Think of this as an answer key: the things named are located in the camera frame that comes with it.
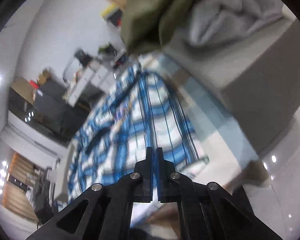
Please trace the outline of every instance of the plaid fabric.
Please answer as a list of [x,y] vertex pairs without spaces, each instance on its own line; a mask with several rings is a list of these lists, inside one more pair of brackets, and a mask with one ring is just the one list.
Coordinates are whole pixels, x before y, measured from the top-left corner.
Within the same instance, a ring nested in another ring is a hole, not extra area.
[[177,171],[209,158],[189,120],[163,79],[138,64],[128,68],[76,133],[68,173],[69,202],[94,183],[108,185],[133,172],[146,147],[163,148]]

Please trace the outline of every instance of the gray cloth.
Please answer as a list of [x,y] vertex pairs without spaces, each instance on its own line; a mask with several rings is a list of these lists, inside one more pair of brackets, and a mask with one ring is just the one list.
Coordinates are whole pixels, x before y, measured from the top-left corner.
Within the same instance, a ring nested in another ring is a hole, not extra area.
[[177,35],[203,47],[242,39],[282,17],[281,0],[201,0]]

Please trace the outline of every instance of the tile floor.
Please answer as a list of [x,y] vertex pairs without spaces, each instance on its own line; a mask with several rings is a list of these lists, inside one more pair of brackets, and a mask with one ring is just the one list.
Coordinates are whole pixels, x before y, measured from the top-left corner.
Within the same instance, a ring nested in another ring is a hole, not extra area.
[[271,185],[245,185],[255,215],[284,240],[300,237],[300,107],[263,162]]

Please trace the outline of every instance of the green blanket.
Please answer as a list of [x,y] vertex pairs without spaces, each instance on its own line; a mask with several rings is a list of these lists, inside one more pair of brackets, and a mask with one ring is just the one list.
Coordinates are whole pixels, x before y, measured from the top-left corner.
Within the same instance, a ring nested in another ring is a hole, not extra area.
[[121,37],[129,54],[144,54],[166,45],[197,0],[127,0]]

